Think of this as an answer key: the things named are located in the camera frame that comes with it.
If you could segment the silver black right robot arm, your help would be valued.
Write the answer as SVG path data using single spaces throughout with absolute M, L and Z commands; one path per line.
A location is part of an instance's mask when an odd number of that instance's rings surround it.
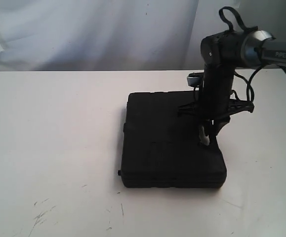
M 197 118 L 200 142 L 208 146 L 231 115 L 253 112 L 251 82 L 261 69 L 274 64 L 286 75 L 286 40 L 262 30 L 225 31 L 202 40 L 201 56 L 204 72 L 187 76 L 193 101 L 178 113 Z

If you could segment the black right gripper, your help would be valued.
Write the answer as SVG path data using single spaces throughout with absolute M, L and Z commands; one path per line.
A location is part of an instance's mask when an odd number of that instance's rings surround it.
M 216 136 L 230 122 L 230 116 L 254 110 L 254 104 L 240 99 L 226 99 L 219 102 L 196 100 L 178 107 L 178 115 L 194 116 L 199 122 L 200 142 L 208 146 L 216 142 Z

